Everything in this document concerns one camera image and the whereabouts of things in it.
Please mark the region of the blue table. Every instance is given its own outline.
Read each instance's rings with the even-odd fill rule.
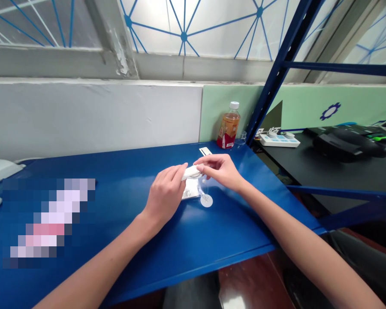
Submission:
[[[34,306],[143,210],[159,171],[184,162],[191,165],[202,156],[201,147],[214,154],[230,154],[239,172],[256,188],[317,234],[326,232],[247,145],[222,150],[206,142],[36,160],[12,178],[96,178],[95,224],[92,231],[80,236],[80,246],[65,247],[65,257],[55,259],[58,266],[41,269],[3,269],[3,247],[10,244],[0,235],[0,308]],[[212,179],[207,184],[213,206],[205,208],[199,199],[182,201],[170,222],[123,271],[104,305],[174,285],[277,246],[240,196]],[[14,232],[17,239],[18,231],[6,215],[1,206],[0,231]]]

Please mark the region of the blue metal beam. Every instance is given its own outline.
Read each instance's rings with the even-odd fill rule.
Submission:
[[[283,61],[282,65],[286,68],[294,69],[386,76],[386,65],[382,64],[334,64]]]
[[[355,200],[381,201],[382,198],[386,197],[386,192],[378,191],[330,189],[297,185],[288,185],[286,187],[292,192],[320,194],[333,197],[345,197]]]
[[[367,202],[335,215],[321,218],[319,222],[325,229],[331,231],[384,218],[386,218],[386,203]]]
[[[283,61],[293,61],[324,0],[300,0],[289,29],[284,37],[259,101],[247,125],[247,144],[251,144],[267,111],[276,96],[289,68]]]

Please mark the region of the bottle label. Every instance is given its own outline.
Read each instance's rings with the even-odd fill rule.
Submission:
[[[219,130],[219,136],[217,137],[217,143],[221,148],[227,149],[233,147],[235,144],[239,121],[240,119],[223,117],[222,125]]]

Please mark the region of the forearm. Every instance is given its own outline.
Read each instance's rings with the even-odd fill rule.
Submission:
[[[384,308],[357,273],[313,231],[248,182],[239,194],[257,212],[289,258],[338,308]]]
[[[35,308],[98,308],[133,256],[160,230],[142,214]]]

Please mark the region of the blue gear icon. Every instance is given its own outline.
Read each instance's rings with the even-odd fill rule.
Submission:
[[[339,102],[329,106],[329,108],[322,113],[322,115],[320,116],[320,119],[323,121],[327,118],[330,118],[334,113],[336,113],[339,110],[340,106],[341,105]]]

